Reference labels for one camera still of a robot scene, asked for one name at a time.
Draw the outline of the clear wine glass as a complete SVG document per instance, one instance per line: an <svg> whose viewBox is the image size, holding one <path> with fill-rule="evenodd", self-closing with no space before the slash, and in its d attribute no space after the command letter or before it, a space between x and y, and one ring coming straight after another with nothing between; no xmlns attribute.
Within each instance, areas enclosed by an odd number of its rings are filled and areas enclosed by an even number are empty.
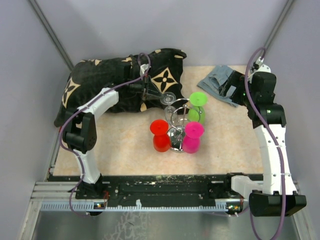
<svg viewBox="0 0 320 240"><path fill-rule="evenodd" d="M175 126L178 121L178 112L173 106L176 96L172 92L166 92L162 95L160 102L165 106L164 115L165 119L171 126Z"/></svg>

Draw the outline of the red wine glass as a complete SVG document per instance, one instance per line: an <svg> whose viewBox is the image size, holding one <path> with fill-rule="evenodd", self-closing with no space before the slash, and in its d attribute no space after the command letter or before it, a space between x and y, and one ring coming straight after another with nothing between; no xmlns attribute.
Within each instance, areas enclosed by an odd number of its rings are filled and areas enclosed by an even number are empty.
<svg viewBox="0 0 320 240"><path fill-rule="evenodd" d="M169 124L163 119L154 120L149 127L153 134L153 147L158 152L166 152L171 147L170 137L167 132Z"/></svg>

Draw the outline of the green wine glass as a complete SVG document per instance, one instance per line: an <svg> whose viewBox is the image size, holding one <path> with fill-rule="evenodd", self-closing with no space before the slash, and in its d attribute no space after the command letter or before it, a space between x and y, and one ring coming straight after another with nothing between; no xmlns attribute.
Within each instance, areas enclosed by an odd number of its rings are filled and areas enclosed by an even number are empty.
<svg viewBox="0 0 320 240"><path fill-rule="evenodd" d="M198 122L202 125L205 123L204 106L208 101L208 97L203 92L193 92L189 97L191 107L188 111L188 120L190 122Z"/></svg>

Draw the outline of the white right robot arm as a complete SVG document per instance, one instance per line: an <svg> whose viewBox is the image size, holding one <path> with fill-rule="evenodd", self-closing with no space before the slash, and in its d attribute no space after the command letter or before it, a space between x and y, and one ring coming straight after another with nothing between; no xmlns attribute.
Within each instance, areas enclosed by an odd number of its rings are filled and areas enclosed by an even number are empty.
<svg viewBox="0 0 320 240"><path fill-rule="evenodd" d="M277 78L273 73L257 71L245 85L245 76L234 71L220 87L233 103L245 106L258 139L263 166L263 184L244 173L230 173L223 192L229 198L238 194L249 201L255 217L292 216L307 205L298 194L290 173L286 151L284 108L274 103Z"/></svg>

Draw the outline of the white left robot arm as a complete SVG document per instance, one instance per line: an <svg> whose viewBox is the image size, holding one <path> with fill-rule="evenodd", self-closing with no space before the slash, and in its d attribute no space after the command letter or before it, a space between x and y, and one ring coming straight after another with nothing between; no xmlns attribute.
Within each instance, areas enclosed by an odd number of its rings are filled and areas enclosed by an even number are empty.
<svg viewBox="0 0 320 240"><path fill-rule="evenodd" d="M137 58L140 76L124 83L103 87L100 92L85 104L77 108L65 120L59 133L60 146L73 153L80 168L80 183L87 185L86 192L97 199L103 195L104 186L97 181L101 177L95 160L94 147L97 142L96 122L108 109L116 105L119 100L118 89L128 87L130 91L140 94L142 100L159 100L165 102L165 94L156 89L151 81L149 70L151 60L146 55L147 64L141 63L141 56Z"/></svg>

